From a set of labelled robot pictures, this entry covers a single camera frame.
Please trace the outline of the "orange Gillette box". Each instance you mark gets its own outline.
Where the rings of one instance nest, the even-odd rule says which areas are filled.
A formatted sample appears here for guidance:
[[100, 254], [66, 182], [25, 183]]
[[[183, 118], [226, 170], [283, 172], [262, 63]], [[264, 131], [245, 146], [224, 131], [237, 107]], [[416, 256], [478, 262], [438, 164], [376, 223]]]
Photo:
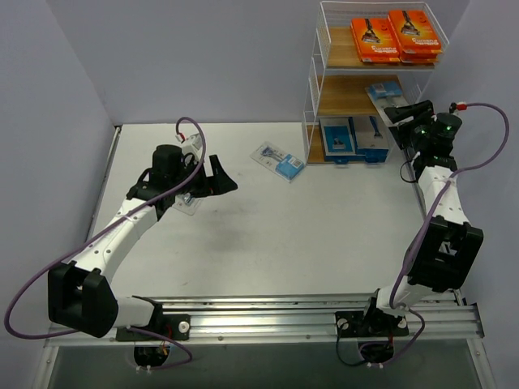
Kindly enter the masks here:
[[402, 63], [410, 65], [429, 66], [436, 64], [439, 61], [437, 54], [427, 55], [418, 53], [401, 53], [399, 58]]
[[443, 53], [442, 43], [424, 11], [392, 10], [388, 22], [401, 53], [422, 57]]
[[385, 18], [355, 18], [350, 21], [358, 59], [362, 63], [399, 63], [400, 52]]

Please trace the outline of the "Harry's box white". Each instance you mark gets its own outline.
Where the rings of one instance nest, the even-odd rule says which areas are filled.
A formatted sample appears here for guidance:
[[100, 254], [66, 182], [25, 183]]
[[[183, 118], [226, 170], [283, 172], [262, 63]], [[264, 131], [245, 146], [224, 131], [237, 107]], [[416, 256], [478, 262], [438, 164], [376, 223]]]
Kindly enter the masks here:
[[388, 152], [387, 128], [377, 116], [350, 117], [350, 126], [358, 154]]

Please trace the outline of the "grey blue Harry's box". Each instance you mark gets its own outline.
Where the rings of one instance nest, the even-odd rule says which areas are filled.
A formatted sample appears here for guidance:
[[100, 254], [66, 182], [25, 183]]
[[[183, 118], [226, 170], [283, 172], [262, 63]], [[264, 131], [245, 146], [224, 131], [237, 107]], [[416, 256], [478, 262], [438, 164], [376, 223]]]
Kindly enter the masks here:
[[338, 164], [348, 163], [354, 156], [354, 141], [347, 117], [321, 118], [320, 130], [324, 159]]

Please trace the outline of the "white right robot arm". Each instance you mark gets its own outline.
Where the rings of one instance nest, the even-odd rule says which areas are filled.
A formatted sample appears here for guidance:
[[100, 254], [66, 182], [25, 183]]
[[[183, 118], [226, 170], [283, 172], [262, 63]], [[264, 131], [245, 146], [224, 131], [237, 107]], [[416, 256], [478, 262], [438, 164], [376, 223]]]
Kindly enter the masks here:
[[395, 283], [376, 290], [363, 310], [335, 313], [339, 337], [407, 336], [405, 316], [411, 308], [465, 282], [483, 243], [483, 231], [471, 225], [457, 193], [452, 150], [462, 120], [456, 110], [451, 105], [447, 113], [435, 113], [429, 100], [384, 109], [397, 146], [414, 152], [410, 164], [426, 215]]

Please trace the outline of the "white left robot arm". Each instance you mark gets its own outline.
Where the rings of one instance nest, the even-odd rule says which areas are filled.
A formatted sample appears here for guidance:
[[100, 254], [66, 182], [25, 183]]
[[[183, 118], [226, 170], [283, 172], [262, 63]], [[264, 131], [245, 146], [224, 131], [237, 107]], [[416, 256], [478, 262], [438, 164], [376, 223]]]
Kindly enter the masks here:
[[128, 190], [118, 214], [70, 262], [48, 272], [48, 316], [52, 323], [96, 338], [114, 328], [134, 328], [146, 340], [166, 329], [161, 304], [147, 297], [118, 297], [111, 282], [138, 240], [183, 195], [194, 199], [238, 189], [216, 155], [206, 174], [203, 153], [195, 147], [159, 145], [152, 164]]

